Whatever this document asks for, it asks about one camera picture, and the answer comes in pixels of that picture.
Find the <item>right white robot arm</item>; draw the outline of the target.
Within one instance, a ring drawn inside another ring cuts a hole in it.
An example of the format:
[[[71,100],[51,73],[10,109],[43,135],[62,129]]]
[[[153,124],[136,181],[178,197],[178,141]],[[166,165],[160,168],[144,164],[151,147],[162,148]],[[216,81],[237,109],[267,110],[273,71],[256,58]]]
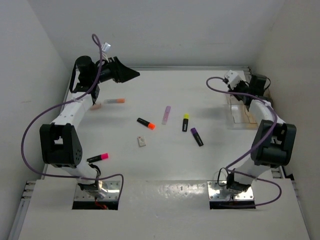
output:
[[[230,171],[226,179],[226,188],[235,193],[246,192],[252,182],[269,169],[286,166],[290,162],[297,128],[285,123],[274,111],[272,104],[261,87],[255,88],[246,83],[235,71],[224,75],[228,92],[235,93],[246,110],[251,113],[258,129],[253,140],[248,159],[239,167]]]

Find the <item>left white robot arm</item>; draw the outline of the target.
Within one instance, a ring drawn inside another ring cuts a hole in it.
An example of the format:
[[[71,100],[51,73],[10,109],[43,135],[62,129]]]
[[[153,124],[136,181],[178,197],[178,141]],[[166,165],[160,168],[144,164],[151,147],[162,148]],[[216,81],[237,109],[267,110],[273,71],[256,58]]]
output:
[[[83,148],[77,128],[85,113],[96,103],[99,83],[113,80],[125,83],[140,76],[140,73],[122,64],[117,57],[93,62],[89,56],[76,59],[69,91],[75,99],[64,106],[62,112],[50,124],[39,129],[42,159],[45,164],[60,168],[72,177],[77,177],[81,190],[97,191],[101,171],[83,159]]]

